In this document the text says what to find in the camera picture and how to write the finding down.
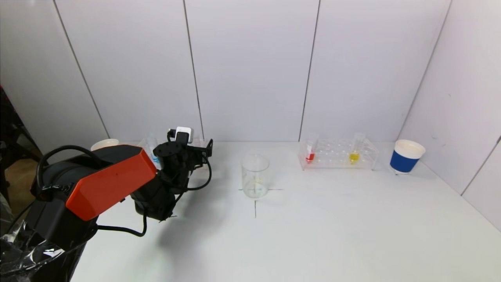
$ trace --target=yellow liquid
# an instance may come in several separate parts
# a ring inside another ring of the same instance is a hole
[[[353,151],[350,154],[350,163],[352,165],[356,164],[358,162],[358,159],[360,158],[360,154],[357,151]]]

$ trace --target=cup rim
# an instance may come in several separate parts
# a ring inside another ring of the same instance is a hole
[[[404,150],[404,151],[407,151],[406,148],[403,148],[400,144],[402,143],[407,143],[407,144],[410,144],[410,145],[413,145],[413,146],[416,146],[419,148],[419,152],[410,152],[410,153],[413,153],[413,154],[421,154],[421,155],[424,155],[424,153],[426,152],[426,148],[419,144],[418,142],[414,142],[412,140],[407,140],[407,139],[399,139],[397,140],[397,142],[395,142],[395,145],[397,145],[400,149]]]
[[[245,167],[245,165],[243,164],[243,161],[244,161],[244,160],[245,160],[248,156],[258,156],[258,157],[261,157],[261,158],[265,159],[265,160],[266,160],[266,163],[267,163],[267,164],[266,164],[266,167],[265,167],[265,168],[263,168],[263,169],[261,169],[261,170],[250,170],[250,169],[248,169],[248,168],[247,168],[247,167]],[[268,159],[267,157],[265,157],[265,156],[263,156],[263,155],[261,155],[261,154],[256,154],[256,153],[247,153],[247,154],[245,155],[245,157],[242,159],[242,161],[241,161],[241,165],[242,165],[242,167],[243,167],[245,170],[247,170],[247,171],[249,171],[249,172],[262,172],[262,171],[267,170],[267,169],[270,167],[270,159]]]
[[[94,143],[94,145],[91,146],[91,151],[94,151],[94,150],[98,150],[98,149],[101,149],[101,148],[105,148],[105,147],[100,147],[103,143],[106,143],[106,142],[113,142],[113,145],[109,145],[109,146],[105,146],[105,147],[111,147],[111,146],[116,146],[120,143],[120,141],[118,141],[118,139],[115,139],[115,138],[108,138],[108,139],[104,139],[104,140],[101,140],[101,141],[97,141],[96,143]]]

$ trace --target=plastic wrap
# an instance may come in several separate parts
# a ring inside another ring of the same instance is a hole
[[[25,222],[0,237],[0,244],[2,282],[68,282],[85,247],[83,243],[64,251],[41,238]]]

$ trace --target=glass beaker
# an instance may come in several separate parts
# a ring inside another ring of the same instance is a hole
[[[242,160],[242,190],[250,198],[258,199],[268,192],[270,161],[259,154],[247,154]]]

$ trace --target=test tube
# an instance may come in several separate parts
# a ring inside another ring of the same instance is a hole
[[[351,144],[350,151],[350,164],[355,165],[360,159],[360,152],[364,145],[365,134],[363,133],[355,133],[353,137],[353,143]]]

